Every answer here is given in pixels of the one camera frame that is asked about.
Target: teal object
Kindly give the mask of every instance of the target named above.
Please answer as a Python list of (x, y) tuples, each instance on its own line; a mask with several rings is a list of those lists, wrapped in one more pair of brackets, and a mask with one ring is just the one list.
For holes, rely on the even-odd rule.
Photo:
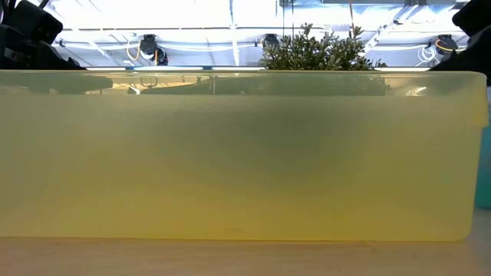
[(479, 174), (477, 176), (476, 206), (491, 209), (491, 126), (483, 130)]

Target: green plant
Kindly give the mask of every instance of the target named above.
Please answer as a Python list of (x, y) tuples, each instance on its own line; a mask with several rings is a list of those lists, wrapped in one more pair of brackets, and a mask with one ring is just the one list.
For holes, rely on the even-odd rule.
[(283, 36), (279, 46), (263, 48), (259, 64), (269, 70), (318, 71), (370, 71), (386, 66), (380, 60), (373, 62), (360, 56), (364, 52), (360, 27), (355, 27), (348, 38), (330, 33), (320, 41), (310, 36), (312, 24), (305, 23), (302, 29), (294, 38)]

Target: plastic container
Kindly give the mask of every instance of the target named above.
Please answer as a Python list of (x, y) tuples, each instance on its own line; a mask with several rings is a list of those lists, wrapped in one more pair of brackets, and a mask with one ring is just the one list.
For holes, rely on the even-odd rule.
[(483, 131), (476, 187), (476, 206), (482, 209), (491, 209), (491, 127), (487, 127)]
[(485, 83), (463, 72), (4, 71), (0, 236), (461, 239)]

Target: ceiling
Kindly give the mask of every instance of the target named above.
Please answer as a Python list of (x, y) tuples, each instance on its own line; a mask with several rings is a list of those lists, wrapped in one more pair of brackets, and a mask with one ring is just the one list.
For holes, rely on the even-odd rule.
[[(413, 2), (354, 1), (354, 23), (365, 30), (368, 58), (381, 58), (390, 66), (431, 66), (441, 57), (421, 63), (430, 58), (428, 53), (422, 57), (422, 49), (440, 34), (452, 34), (465, 47), (467, 36), (451, 21), (458, 12), (455, 0), (405, 5)], [(64, 24), (57, 50), (85, 67), (149, 65), (142, 57), (133, 61), (127, 56), (128, 45), (136, 55), (144, 34), (157, 36), (169, 65), (256, 66), (262, 49), (255, 43), (265, 34), (290, 35), (308, 22), (314, 24), (315, 36), (326, 31), (347, 36), (347, 3), (298, 0), (284, 7), (282, 0), (51, 0), (46, 10)]]

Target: table surface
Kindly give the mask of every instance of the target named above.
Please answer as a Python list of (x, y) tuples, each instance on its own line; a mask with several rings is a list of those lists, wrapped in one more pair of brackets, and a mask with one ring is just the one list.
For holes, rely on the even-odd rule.
[(0, 238), (0, 275), (491, 275), (491, 212), (452, 243)]

